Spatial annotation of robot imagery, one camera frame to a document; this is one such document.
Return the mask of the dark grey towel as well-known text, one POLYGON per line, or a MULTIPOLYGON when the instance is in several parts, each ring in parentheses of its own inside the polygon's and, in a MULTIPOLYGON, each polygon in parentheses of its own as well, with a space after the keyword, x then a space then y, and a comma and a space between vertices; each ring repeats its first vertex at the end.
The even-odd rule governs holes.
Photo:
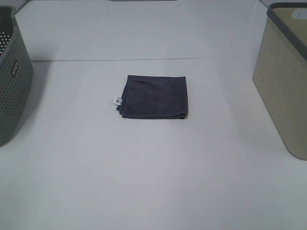
POLYGON ((185 119, 189 114, 186 77, 128 75, 116 110, 129 119, 185 119))

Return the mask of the grey perforated plastic basket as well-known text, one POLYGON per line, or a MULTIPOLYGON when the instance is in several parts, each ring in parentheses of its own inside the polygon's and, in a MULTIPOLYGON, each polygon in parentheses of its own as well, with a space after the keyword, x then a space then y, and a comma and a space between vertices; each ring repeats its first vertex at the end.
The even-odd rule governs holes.
POLYGON ((0 7, 0 144, 13 136, 28 98, 33 66, 21 35, 15 8, 0 7))

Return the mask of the beige basket with grey rim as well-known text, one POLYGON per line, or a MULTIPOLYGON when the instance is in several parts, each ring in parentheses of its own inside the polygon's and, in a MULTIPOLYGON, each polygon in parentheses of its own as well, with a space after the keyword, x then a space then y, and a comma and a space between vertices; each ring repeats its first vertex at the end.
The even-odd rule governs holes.
POLYGON ((307 4, 277 2, 267 20, 252 80, 290 154, 307 158, 307 4))

